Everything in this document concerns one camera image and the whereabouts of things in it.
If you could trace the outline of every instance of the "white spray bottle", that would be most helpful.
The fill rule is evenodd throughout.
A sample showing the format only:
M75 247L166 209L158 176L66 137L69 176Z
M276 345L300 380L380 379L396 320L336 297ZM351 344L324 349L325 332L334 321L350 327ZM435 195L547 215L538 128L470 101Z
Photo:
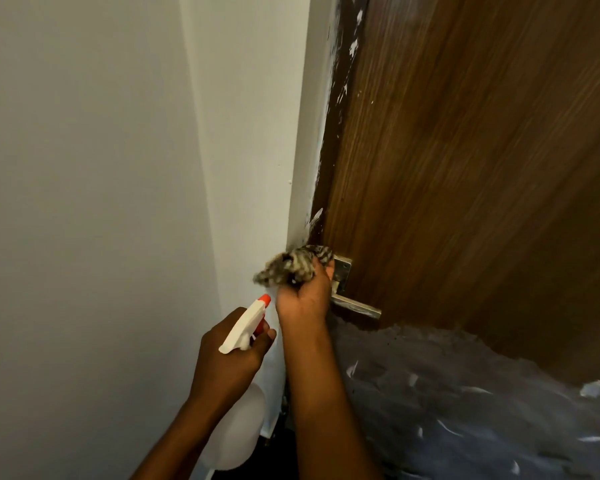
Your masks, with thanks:
M263 332L264 313L270 302L268 294L254 301L238 318L218 350L223 354L234 349L248 350L251 337ZM200 461L215 470L231 470L247 461L256 448L265 410L264 393L252 383L211 433Z

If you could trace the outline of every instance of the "door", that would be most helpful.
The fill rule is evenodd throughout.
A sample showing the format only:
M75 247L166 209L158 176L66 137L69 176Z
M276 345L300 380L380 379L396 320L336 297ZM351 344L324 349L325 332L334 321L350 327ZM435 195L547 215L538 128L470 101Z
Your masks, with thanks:
M600 0L361 9L313 209L353 261L344 295L380 327L462 328L600 379Z

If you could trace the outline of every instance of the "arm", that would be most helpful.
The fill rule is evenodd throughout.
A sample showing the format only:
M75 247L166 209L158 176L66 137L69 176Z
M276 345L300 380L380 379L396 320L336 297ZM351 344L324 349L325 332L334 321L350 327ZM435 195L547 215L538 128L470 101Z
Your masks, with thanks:
M296 425L301 479L380 480L340 377L325 317L333 262L296 292L281 288L276 307Z
M276 331L265 324L249 350L220 353L218 347L244 310L236 308L202 337L189 398L133 474L133 480L191 476L209 436L245 393L276 338Z

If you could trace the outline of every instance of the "person's right hand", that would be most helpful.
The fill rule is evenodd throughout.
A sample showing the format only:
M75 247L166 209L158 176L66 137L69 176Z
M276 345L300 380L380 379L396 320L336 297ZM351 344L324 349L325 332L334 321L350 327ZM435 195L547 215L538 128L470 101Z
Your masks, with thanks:
M291 286L281 286L276 298L276 309L282 329L294 328L300 325L302 328L320 325L329 309L331 300L331 280L335 263L332 260L325 268L320 264L318 258L313 258L315 276L302 285L300 290Z

